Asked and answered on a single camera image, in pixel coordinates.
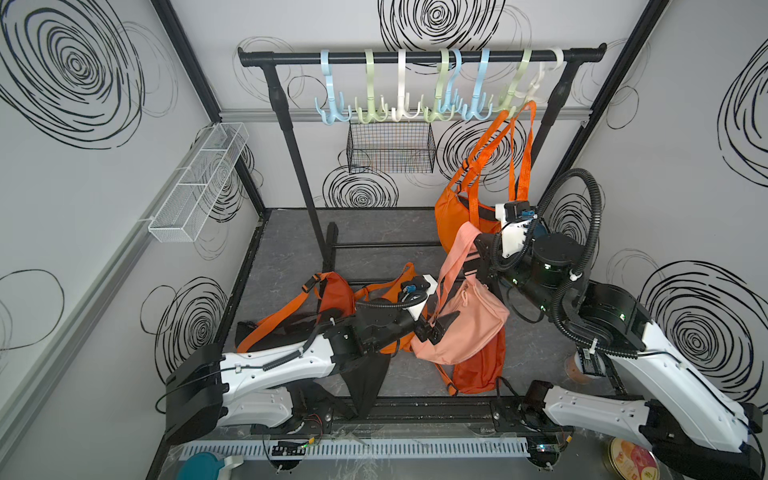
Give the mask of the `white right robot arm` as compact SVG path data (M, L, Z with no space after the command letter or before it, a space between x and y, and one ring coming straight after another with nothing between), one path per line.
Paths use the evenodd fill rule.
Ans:
M631 441L693 479L762 478L762 413L700 374L629 292L591 279L598 240L596 228L582 243L557 232L536 237L527 229L510 255L503 252L503 233L482 233L470 242L482 279L493 286L508 281L562 335L585 353L620 365L651 395L582 395L534 381L519 405L521 416Z

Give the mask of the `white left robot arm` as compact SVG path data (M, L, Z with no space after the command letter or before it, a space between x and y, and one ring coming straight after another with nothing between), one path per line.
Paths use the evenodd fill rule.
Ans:
M167 380L165 440L179 445L223 426L281 427L307 415L315 401L348 418L366 417L386 375L382 348L402 344L408 334L436 346L457 318L429 322L423 308L362 303L349 316L331 308L304 341L243 353L201 348Z

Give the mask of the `pink backpack bag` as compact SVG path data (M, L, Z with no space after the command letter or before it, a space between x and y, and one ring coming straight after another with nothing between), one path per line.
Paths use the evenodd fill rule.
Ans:
M456 233L440 269L437 303L428 321L442 337L437 342L415 338L410 343L421 360L457 365L479 353L506 324L509 310L474 273L467 273L458 290L451 291L465 262L477 252L474 241L480 234L469 222Z

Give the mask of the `orange crescent shoulder bag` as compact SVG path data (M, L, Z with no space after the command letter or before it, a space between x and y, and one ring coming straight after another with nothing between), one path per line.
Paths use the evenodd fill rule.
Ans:
M510 157L509 160L508 201L529 200L536 103L529 101L522 106L522 110L529 110L533 119L530 120L530 131L522 149L522 160L517 172L519 175L516 174L514 158ZM518 117L519 113L513 116L510 110L502 110L498 114L438 198L434 208L436 227L446 253L451 250L459 228L466 222L470 222L482 233L500 231L501 224L495 217L495 207L479 200L479 186L483 169L502 141L510 140L511 146L514 146L513 130Z

